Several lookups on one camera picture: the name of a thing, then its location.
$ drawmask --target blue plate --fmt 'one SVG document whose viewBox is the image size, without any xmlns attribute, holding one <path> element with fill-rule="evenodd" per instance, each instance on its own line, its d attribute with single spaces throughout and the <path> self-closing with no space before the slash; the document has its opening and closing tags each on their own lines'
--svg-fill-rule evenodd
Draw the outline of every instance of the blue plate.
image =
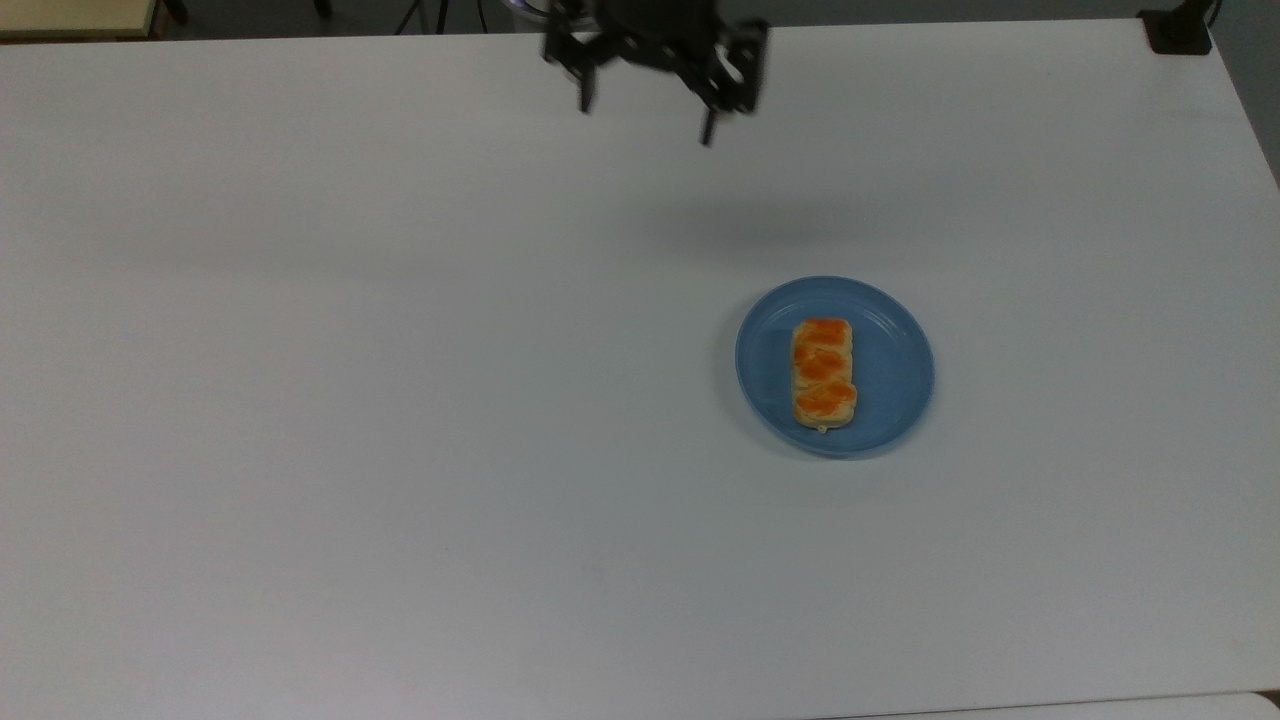
<svg viewBox="0 0 1280 720">
<path fill-rule="evenodd" d="M 854 420 L 826 434 L 791 414 L 791 332 L 805 318 L 844 318 L 854 328 Z M 751 409 L 792 445 L 829 457 L 882 450 L 915 425 L 933 395 L 933 354 L 896 300 L 849 278 L 814 277 L 769 291 L 737 332 L 737 382 Z"/>
</svg>

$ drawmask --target wooden furniture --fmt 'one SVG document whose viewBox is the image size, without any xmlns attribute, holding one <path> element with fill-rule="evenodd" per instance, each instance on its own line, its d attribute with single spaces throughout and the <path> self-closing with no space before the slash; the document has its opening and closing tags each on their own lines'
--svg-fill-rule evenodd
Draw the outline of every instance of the wooden furniture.
<svg viewBox="0 0 1280 720">
<path fill-rule="evenodd" d="M 0 0 L 0 40 L 146 37 L 155 0 Z"/>
</svg>

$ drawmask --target floor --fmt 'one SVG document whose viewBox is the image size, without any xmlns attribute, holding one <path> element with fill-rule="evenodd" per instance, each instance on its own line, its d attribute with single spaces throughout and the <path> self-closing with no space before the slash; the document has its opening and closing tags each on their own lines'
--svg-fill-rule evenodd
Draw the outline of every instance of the floor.
<svg viewBox="0 0 1280 720">
<path fill-rule="evenodd" d="M 440 0 L 424 0 L 430 28 Z M 311 0 L 186 0 L 191 22 L 170 26 L 166 38 L 308 37 L 390 35 L 411 0 L 333 0 L 329 19 L 316 15 Z M 1178 0 L 721 0 L 726 18 L 760 15 L 777 26 L 966 22 L 1069 18 L 1132 18 L 1142 8 L 1166 9 Z M 503 0 L 449 4 L 445 32 L 512 32 Z M 419 17 L 406 33 L 420 33 Z M 1280 183 L 1280 1 L 1224 0 L 1213 26 L 1231 78 L 1253 123 L 1271 172 Z"/>
</svg>

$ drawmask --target white table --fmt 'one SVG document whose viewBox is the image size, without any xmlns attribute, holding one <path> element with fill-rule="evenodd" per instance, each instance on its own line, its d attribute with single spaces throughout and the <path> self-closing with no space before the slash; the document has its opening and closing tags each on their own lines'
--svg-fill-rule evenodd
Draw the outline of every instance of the white table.
<svg viewBox="0 0 1280 720">
<path fill-rule="evenodd" d="M 1280 720 L 1280 710 L 1257 694 L 1219 694 L 965 710 L 895 717 L 897 720 Z"/>
<path fill-rule="evenodd" d="M 1280 195 L 1216 55 L 780 29 L 704 150 L 675 78 L 580 117 L 536 42 L 0 47 L 4 710 L 1280 685 Z M 735 383 L 750 304 L 819 273 L 933 345 L 878 459 Z"/>
</svg>

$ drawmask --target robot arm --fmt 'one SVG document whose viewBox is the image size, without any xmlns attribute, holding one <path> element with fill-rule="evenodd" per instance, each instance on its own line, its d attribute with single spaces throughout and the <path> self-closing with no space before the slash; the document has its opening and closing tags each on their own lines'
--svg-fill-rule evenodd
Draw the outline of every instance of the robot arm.
<svg viewBox="0 0 1280 720">
<path fill-rule="evenodd" d="M 571 23 L 584 0 L 552 3 L 543 59 L 563 65 L 579 85 L 579 109 L 591 110 L 596 70 L 614 58 L 675 73 L 707 106 L 703 145 L 721 114 L 755 111 L 769 26 L 753 19 L 728 26 L 716 0 L 596 0 L 600 32 L 586 41 Z"/>
</svg>

